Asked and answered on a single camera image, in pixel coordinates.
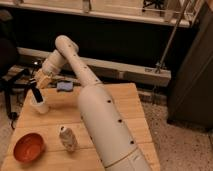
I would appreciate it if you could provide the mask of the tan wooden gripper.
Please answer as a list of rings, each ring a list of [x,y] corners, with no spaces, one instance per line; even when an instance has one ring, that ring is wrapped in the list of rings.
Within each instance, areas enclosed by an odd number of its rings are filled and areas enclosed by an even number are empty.
[[[52,81],[52,78],[48,75],[45,75],[41,69],[39,69],[35,76],[36,87],[38,89],[44,89],[48,86],[48,84]]]

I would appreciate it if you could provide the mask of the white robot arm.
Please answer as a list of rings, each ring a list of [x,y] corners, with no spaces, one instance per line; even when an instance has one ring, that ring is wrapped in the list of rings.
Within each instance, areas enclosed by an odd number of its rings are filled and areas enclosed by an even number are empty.
[[[103,82],[79,57],[78,45],[66,35],[55,39],[55,50],[35,75],[37,87],[45,88],[68,63],[82,88],[78,109],[105,171],[152,171],[114,99]]]

